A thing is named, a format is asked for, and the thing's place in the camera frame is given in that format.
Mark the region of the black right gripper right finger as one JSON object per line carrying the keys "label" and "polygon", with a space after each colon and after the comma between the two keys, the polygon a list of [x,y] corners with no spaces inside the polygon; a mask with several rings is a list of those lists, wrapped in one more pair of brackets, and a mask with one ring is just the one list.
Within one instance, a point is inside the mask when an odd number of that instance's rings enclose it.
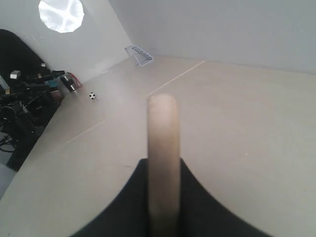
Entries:
{"label": "black right gripper right finger", "polygon": [[218,202],[181,159],[180,237],[268,237]]}

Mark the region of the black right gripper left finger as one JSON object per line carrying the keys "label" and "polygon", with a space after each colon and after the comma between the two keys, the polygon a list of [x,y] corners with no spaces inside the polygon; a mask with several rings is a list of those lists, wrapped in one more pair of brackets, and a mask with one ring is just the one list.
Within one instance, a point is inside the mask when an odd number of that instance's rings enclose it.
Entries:
{"label": "black right gripper left finger", "polygon": [[149,235],[148,160],[139,160],[114,200],[74,237],[147,237]]}

